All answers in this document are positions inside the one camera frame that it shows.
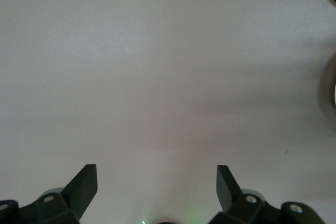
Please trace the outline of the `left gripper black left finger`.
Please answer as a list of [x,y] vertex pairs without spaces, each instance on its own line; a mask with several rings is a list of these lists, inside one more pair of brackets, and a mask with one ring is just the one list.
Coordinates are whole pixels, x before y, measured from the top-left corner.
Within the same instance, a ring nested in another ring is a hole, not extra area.
[[49,190],[27,206],[2,200],[1,223],[79,223],[97,190],[97,166],[87,164],[64,188]]

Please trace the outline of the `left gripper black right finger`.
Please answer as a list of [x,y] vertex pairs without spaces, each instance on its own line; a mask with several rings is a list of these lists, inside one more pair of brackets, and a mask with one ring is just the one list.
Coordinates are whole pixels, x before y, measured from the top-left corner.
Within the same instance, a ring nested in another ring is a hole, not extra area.
[[216,193],[222,211],[210,223],[323,223],[308,205],[288,201],[275,208],[255,193],[245,193],[226,165],[218,165]]

